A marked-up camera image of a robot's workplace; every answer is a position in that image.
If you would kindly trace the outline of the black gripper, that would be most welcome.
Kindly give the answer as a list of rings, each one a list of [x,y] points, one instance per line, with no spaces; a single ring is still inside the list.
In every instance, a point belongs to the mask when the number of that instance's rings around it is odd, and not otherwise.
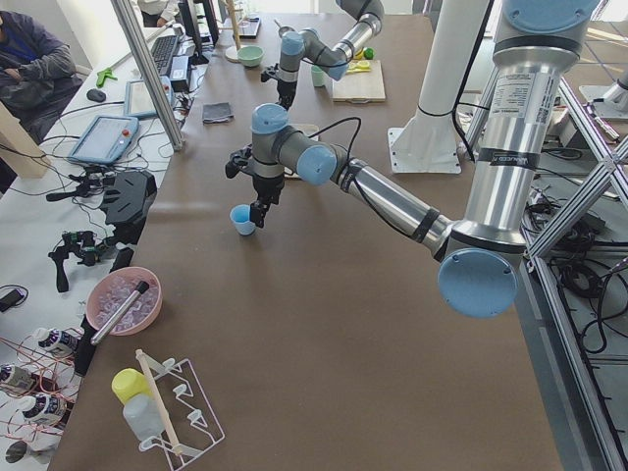
[[[230,154],[229,161],[225,165],[225,174],[228,179],[233,179],[238,173],[251,176],[253,187],[257,192],[257,200],[249,205],[249,220],[257,228],[263,229],[268,206],[278,205],[280,202],[285,177],[284,173],[273,177],[263,177],[254,169],[255,163],[252,145],[249,144]]]
[[[277,82],[277,91],[279,94],[278,104],[288,110],[294,101],[298,72],[286,71],[279,64],[266,67],[261,73],[261,81],[267,82],[271,79]]]

